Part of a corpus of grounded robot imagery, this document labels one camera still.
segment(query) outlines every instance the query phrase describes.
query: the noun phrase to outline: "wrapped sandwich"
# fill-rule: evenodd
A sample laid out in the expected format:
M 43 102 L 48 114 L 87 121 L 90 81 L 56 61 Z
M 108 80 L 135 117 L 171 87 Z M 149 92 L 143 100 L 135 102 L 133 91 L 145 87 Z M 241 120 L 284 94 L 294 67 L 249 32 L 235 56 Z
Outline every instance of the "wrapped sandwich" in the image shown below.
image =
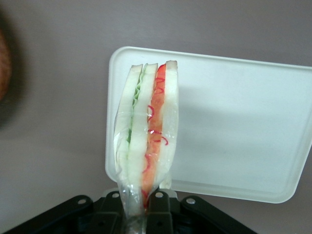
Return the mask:
M 117 183 L 127 217 L 142 215 L 169 176 L 178 128 L 177 62 L 132 66 L 115 121 Z

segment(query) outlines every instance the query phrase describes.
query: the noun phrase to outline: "plastic container lid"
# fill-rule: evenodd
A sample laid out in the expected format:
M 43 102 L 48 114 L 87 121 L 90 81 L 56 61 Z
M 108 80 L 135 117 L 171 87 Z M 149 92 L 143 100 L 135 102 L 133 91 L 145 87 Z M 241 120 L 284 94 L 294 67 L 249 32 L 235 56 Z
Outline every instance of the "plastic container lid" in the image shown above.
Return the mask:
M 312 68 L 122 47 L 110 60 L 106 173 L 116 180 L 114 120 L 131 65 L 177 60 L 179 130 L 172 189 L 281 203 L 312 145 Z

